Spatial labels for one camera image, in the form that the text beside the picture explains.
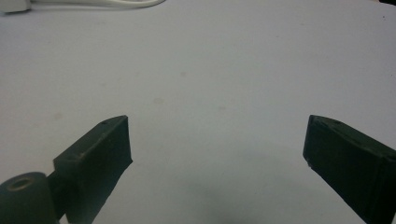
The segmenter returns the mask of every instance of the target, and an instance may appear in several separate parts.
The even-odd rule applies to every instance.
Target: dark object
[[[28,173],[0,186],[0,223],[53,224],[64,214],[92,223],[132,163],[128,118],[102,121],[53,162],[48,177]]]
[[[392,4],[396,6],[396,0],[379,0],[379,2],[386,3],[386,4]]]
[[[338,120],[311,116],[304,157],[366,223],[392,222],[395,150]]]

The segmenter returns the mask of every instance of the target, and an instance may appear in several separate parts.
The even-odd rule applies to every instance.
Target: white tabletop
[[[0,181],[127,115],[94,223],[363,223],[302,156],[311,114],[396,148],[396,7],[167,0],[0,15]]]

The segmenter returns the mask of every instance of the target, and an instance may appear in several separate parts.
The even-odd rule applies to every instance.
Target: cable
[[[88,4],[88,5],[103,5],[111,7],[153,7],[165,0],[148,0],[148,1],[128,1],[128,0],[32,0],[38,3],[66,3],[66,4]]]

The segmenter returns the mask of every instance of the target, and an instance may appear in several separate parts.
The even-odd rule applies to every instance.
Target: white surface
[[[34,5],[0,17],[0,179],[130,117],[95,223],[363,223],[303,159],[310,114],[396,148],[396,10],[365,0]]]

